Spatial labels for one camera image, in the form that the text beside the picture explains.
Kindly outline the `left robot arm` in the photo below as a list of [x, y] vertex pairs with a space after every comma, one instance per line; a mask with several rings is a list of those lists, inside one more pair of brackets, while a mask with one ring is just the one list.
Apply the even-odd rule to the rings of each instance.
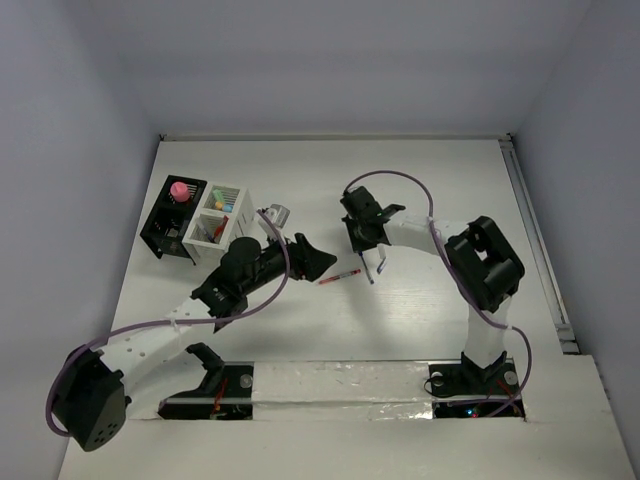
[[336, 261], [302, 233], [266, 247], [252, 237], [233, 240], [219, 266], [168, 318], [114, 330], [67, 356], [47, 395], [48, 427], [86, 452], [101, 448], [124, 426], [143, 379], [182, 353], [200, 359], [187, 371], [189, 386], [201, 395], [215, 392], [224, 363], [205, 345], [205, 327], [252, 315], [249, 295], [270, 282], [313, 282]]

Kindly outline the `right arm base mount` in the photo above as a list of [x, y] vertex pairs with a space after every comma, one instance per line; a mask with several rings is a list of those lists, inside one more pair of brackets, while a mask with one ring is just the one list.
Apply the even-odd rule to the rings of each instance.
[[515, 397], [520, 387], [512, 362], [507, 362], [486, 383], [463, 375], [457, 363], [436, 363], [429, 367], [423, 389], [432, 398], [436, 419], [475, 419], [484, 417], [526, 417], [524, 404]]

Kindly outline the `blue gel pen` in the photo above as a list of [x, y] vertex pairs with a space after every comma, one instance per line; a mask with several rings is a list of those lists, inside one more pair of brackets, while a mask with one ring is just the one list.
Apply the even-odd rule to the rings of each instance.
[[371, 270], [370, 270], [370, 268], [368, 266], [367, 260], [366, 260], [366, 258], [364, 256], [364, 253], [363, 252], [358, 252], [358, 256], [359, 256], [359, 258], [360, 258], [360, 260], [362, 262], [363, 271], [364, 271], [364, 274], [365, 274], [369, 284], [370, 285], [374, 285], [375, 281], [374, 281], [374, 278], [372, 276]]

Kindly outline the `green highlighter marker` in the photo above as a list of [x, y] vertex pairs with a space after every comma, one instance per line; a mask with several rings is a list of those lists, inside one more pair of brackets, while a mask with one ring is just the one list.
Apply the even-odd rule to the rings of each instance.
[[222, 204], [226, 202], [223, 192], [217, 188], [214, 188], [212, 190], [212, 196], [214, 197], [216, 202], [220, 202]]

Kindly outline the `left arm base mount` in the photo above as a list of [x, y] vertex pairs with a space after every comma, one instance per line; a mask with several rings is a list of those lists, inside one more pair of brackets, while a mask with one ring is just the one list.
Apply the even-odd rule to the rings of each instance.
[[254, 364], [226, 363], [204, 343], [192, 344], [186, 352], [198, 359], [204, 370], [200, 384], [178, 392], [159, 404], [163, 420], [252, 420]]

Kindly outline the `red gel pen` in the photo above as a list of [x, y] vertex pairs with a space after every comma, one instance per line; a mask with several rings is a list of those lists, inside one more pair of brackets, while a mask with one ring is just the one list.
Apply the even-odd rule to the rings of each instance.
[[214, 237], [215, 243], [219, 243], [220, 242], [228, 221], [229, 221], [229, 217], [228, 216], [224, 216], [222, 218], [222, 220], [220, 221], [219, 225], [214, 230], [213, 237]]

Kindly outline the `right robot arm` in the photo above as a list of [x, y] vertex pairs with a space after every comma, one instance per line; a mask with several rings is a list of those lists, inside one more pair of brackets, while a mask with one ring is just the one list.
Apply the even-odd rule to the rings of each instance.
[[495, 221], [480, 216], [460, 223], [411, 215], [397, 204], [383, 208], [364, 187], [345, 191], [340, 203], [354, 251], [407, 247], [443, 261], [469, 308], [460, 379], [473, 392], [491, 386], [506, 360], [507, 313], [525, 274]]

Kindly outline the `dark red ink pen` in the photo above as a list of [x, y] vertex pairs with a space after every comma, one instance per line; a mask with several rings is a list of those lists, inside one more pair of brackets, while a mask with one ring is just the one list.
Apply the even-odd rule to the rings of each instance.
[[336, 281], [339, 281], [339, 280], [343, 280], [343, 279], [358, 275], [360, 273], [361, 273], [361, 269], [350, 270], [350, 271], [347, 271], [347, 272], [343, 272], [343, 273], [340, 273], [340, 274], [336, 274], [336, 275], [324, 278], [324, 279], [320, 280], [318, 282], [318, 284], [319, 285], [326, 285], [326, 284], [329, 284], [329, 283], [333, 283], [333, 282], [336, 282]]

